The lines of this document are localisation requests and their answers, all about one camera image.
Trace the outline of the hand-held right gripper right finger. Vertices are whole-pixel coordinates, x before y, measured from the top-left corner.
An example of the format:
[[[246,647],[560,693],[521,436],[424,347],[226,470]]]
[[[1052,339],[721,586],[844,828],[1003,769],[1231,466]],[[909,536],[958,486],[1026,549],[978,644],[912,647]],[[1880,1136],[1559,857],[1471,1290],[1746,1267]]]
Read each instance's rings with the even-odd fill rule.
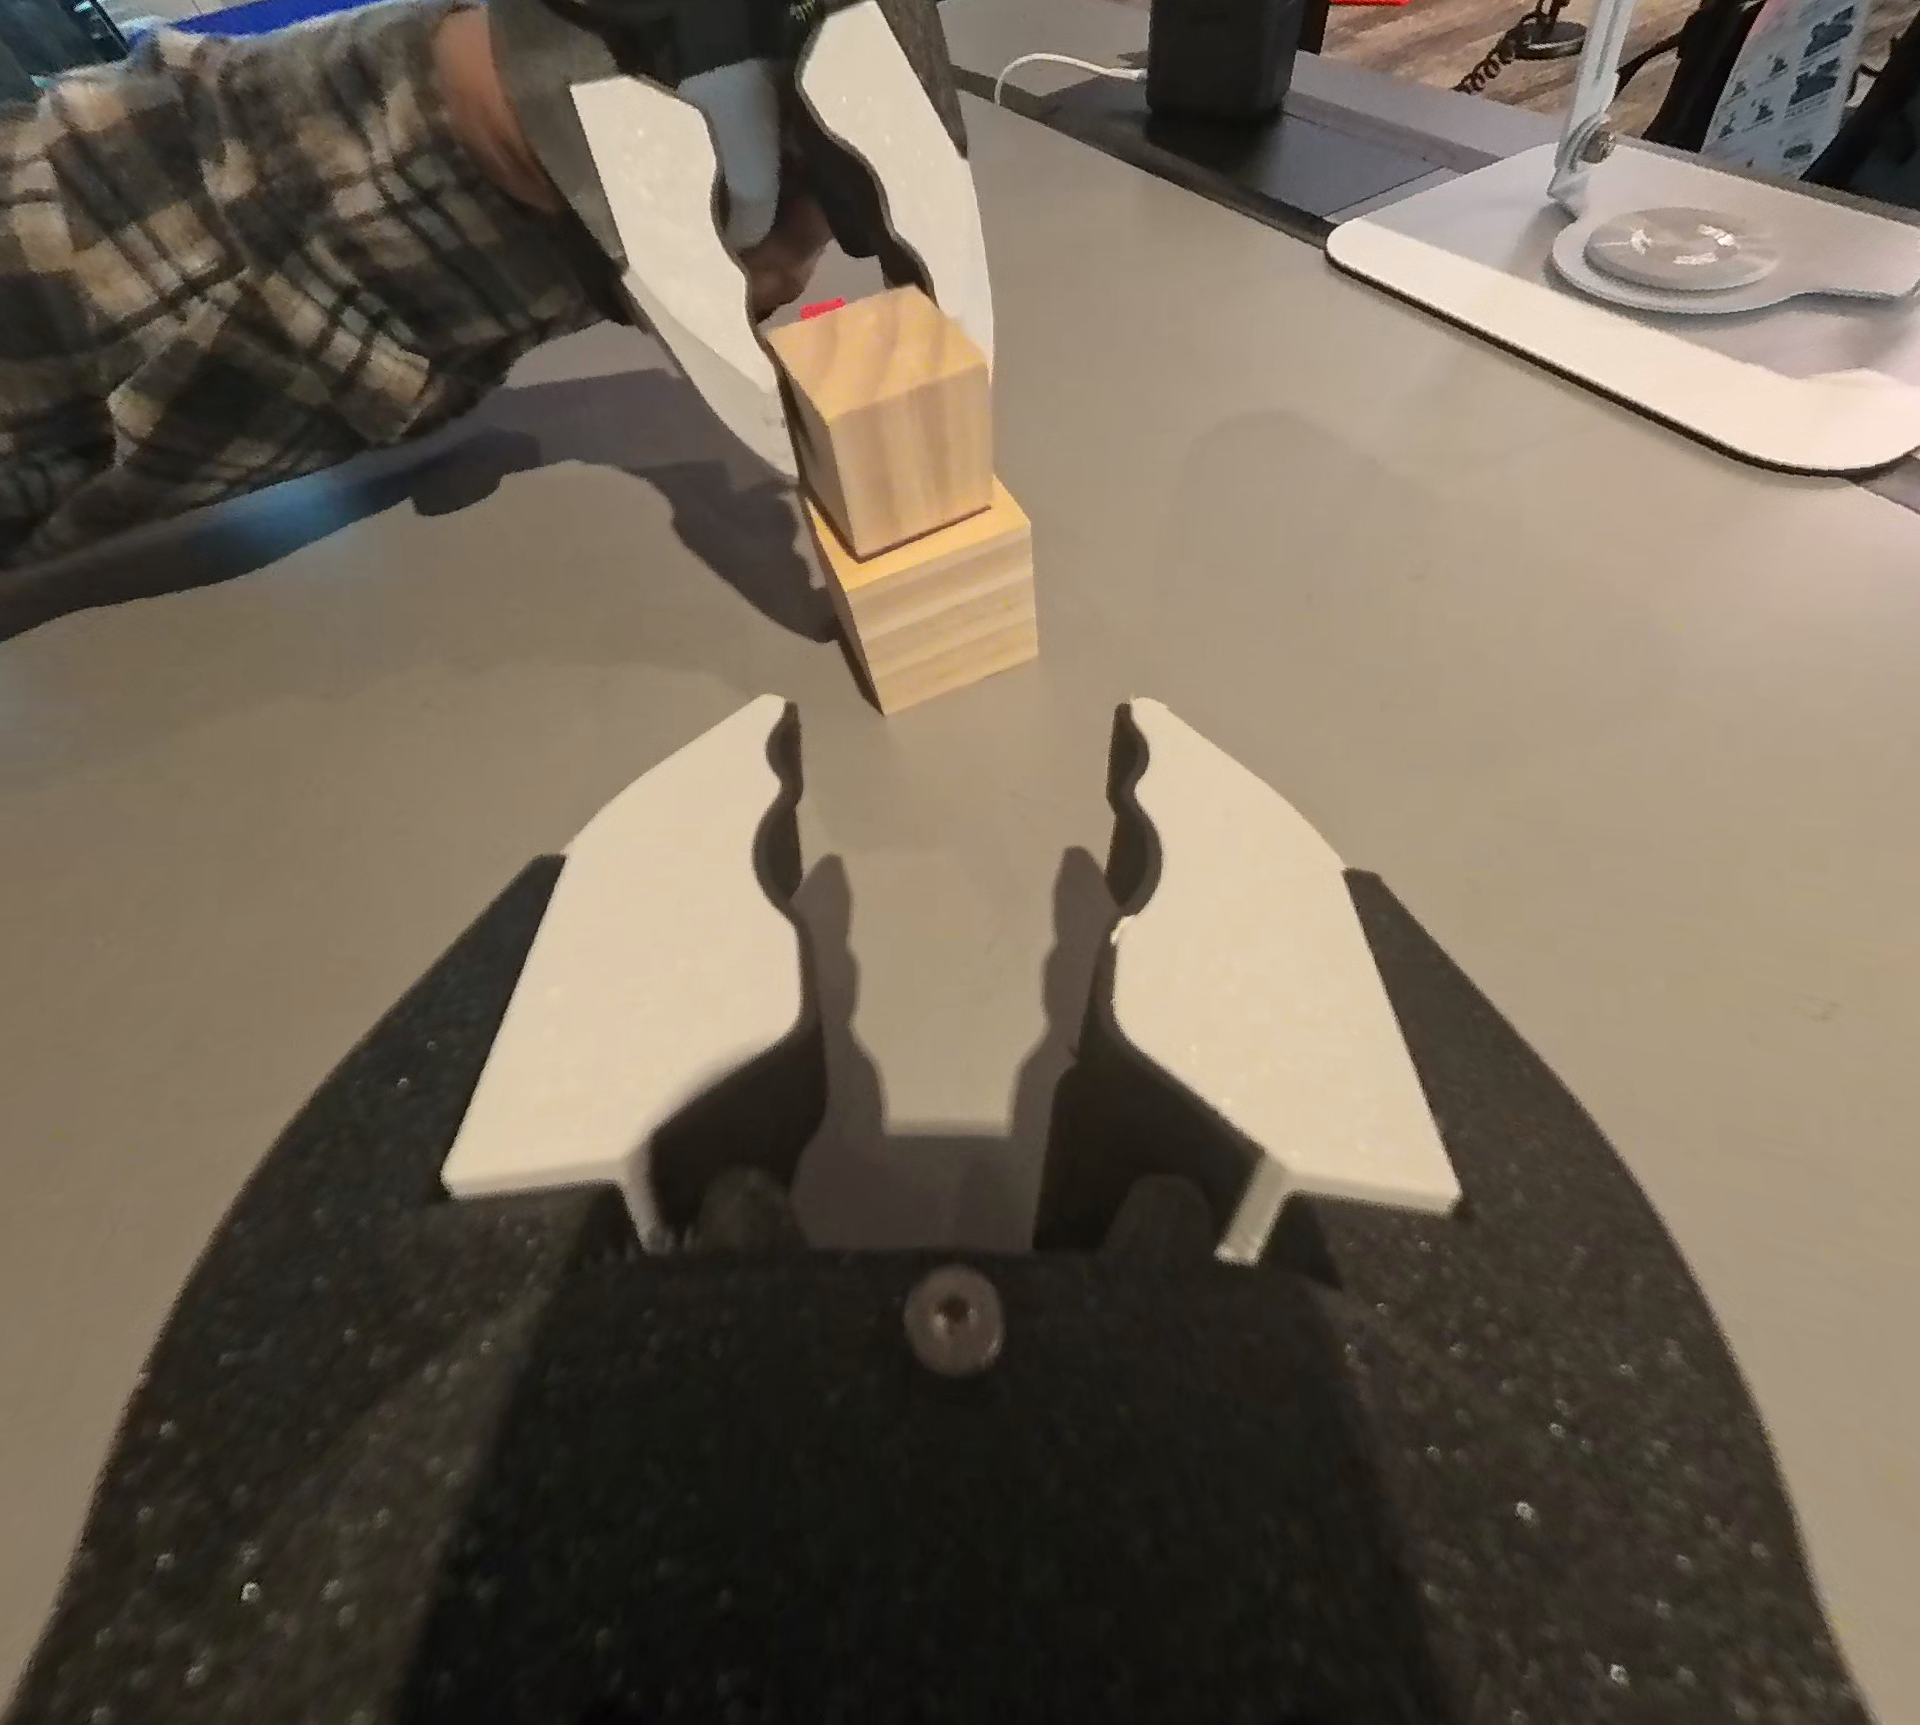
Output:
[[[1143,1180],[1258,1265],[1310,1198],[1452,1219],[1462,1184],[1345,861],[1251,769],[1152,698],[1116,706],[1106,883],[1033,1245],[1089,1253]]]

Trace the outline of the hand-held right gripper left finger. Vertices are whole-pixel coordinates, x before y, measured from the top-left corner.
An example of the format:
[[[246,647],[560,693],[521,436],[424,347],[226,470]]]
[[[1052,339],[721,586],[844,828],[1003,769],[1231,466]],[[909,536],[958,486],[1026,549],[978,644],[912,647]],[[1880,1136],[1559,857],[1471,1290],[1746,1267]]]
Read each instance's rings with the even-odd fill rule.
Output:
[[[800,737],[758,697],[571,838],[443,1157],[452,1198],[610,1184],[666,1249],[717,1177],[792,1184],[825,1111]]]

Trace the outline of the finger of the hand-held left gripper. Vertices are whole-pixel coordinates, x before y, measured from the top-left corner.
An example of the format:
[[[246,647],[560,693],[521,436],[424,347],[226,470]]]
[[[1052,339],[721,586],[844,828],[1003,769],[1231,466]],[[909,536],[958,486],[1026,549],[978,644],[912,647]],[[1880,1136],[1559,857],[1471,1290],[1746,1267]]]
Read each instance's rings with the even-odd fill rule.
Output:
[[[824,137],[822,190],[855,256],[886,282],[913,285],[995,363],[995,303],[979,202],[956,143],[876,0],[827,12],[796,70],[803,111]]]
[[[634,76],[575,82],[570,96],[634,311],[708,412],[794,485],[785,399],[758,337],[750,278],[721,234],[721,174],[703,111]]]

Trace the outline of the medium natural wooden cube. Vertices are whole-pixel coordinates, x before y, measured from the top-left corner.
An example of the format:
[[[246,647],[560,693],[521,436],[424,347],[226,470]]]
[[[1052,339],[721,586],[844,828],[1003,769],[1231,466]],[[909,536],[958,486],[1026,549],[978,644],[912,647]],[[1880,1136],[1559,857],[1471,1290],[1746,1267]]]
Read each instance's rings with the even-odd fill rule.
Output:
[[[992,368],[915,287],[773,327],[803,488],[872,560],[984,513],[995,494]]]

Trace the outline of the large natural wooden cube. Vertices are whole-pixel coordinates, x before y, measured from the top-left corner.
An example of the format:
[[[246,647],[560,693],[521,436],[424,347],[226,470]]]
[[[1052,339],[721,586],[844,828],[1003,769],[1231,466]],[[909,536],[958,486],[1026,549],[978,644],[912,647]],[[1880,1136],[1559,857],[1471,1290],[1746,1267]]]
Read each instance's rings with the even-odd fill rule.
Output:
[[[1040,653],[1031,524],[1003,481],[989,502],[858,558],[809,497],[800,511],[851,658],[876,708],[898,714]]]

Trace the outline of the person's left forearm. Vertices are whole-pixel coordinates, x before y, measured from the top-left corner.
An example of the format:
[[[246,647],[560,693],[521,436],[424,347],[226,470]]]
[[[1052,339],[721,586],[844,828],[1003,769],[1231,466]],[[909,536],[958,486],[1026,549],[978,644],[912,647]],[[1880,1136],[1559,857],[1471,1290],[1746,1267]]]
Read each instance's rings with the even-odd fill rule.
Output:
[[[434,432],[622,319],[491,64],[480,0],[387,0],[4,104],[4,571]]]

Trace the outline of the person's left hand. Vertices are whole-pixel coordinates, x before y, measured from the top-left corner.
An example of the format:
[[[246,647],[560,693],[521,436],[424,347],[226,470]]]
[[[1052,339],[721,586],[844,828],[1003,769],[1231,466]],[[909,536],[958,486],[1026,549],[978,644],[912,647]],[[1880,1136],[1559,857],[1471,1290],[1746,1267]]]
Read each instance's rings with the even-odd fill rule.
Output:
[[[475,2],[450,9],[429,48],[431,82],[446,140],[496,211],[513,209],[549,227],[578,229],[578,216],[542,163],[496,58],[491,20]]]

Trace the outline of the black cube-shaped device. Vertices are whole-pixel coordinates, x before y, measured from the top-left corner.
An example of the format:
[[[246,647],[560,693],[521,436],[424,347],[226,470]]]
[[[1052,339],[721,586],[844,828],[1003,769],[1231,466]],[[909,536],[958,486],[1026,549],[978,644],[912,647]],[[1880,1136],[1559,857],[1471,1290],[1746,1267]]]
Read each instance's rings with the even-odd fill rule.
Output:
[[[1292,82],[1307,0],[1150,0],[1146,109],[1153,120],[1262,126]]]

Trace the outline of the white desk stand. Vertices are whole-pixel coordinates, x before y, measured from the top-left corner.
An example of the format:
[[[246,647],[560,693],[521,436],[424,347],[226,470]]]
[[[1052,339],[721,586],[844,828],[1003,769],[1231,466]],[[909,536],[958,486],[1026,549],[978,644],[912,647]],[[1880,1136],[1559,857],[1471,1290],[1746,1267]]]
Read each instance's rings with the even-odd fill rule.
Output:
[[[1703,143],[1763,0],[1695,12],[1654,137],[1611,118],[1634,5],[1596,0],[1553,146],[1335,227],[1331,267],[1746,464],[1912,459],[1915,166],[1871,135],[1915,29],[1803,176],[1761,176]]]

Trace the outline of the printed paper sign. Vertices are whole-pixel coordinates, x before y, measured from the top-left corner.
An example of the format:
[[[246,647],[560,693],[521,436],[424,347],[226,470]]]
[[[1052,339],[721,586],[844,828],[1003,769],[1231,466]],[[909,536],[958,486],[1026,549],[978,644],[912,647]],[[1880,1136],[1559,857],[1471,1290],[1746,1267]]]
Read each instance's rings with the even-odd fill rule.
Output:
[[[1763,0],[1702,151],[1729,169],[1803,176],[1832,142],[1874,0]]]

